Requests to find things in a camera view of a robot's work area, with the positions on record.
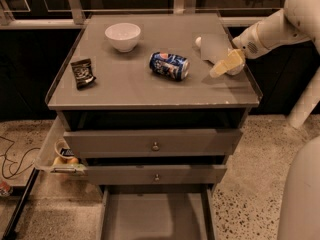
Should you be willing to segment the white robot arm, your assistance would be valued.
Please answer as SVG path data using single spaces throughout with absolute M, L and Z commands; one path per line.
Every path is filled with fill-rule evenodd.
M 284 7 L 233 39 L 235 48 L 214 64 L 212 77 L 237 72 L 247 59 L 310 40 L 320 53 L 320 0 L 285 0 Z M 320 240 L 320 137 L 305 144 L 288 171 L 277 240 Z

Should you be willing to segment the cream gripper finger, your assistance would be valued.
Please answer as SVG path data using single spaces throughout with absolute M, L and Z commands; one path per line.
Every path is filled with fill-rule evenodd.
M 236 75 L 245 66 L 246 58 L 241 49 L 233 49 L 228 52 L 225 59 L 219 60 L 209 71 L 212 78 L 218 78 L 223 74 Z

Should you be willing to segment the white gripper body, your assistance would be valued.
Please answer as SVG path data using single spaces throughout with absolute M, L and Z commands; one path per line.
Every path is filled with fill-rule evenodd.
M 255 23 L 232 39 L 235 47 L 240 49 L 247 59 L 256 59 L 269 52 L 261 41 L 260 32 L 261 24 Z

